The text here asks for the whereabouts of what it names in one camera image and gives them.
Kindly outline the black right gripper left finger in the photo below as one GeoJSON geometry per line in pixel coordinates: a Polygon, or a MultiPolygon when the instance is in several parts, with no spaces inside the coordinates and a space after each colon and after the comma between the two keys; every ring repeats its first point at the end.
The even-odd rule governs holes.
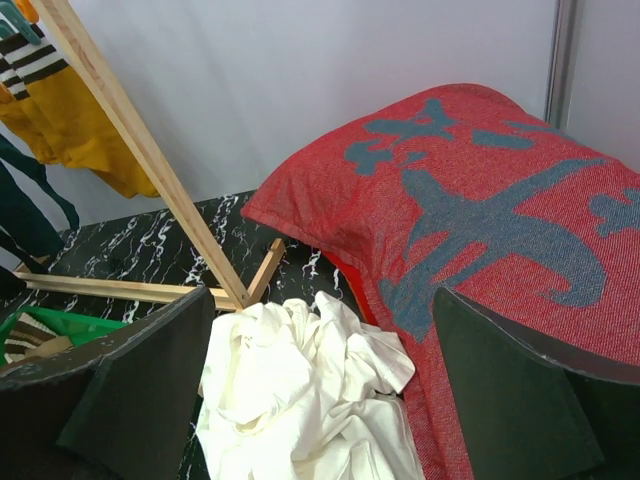
{"type": "Polygon", "coordinates": [[[200,287],[82,346],[3,368],[2,478],[177,478],[214,313],[200,287]]]}

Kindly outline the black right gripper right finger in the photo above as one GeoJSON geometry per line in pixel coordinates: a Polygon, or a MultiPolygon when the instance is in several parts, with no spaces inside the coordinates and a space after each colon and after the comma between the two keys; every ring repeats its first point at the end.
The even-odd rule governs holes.
{"type": "Polygon", "coordinates": [[[475,478],[638,478],[638,367],[446,288],[433,320],[475,478]]]}

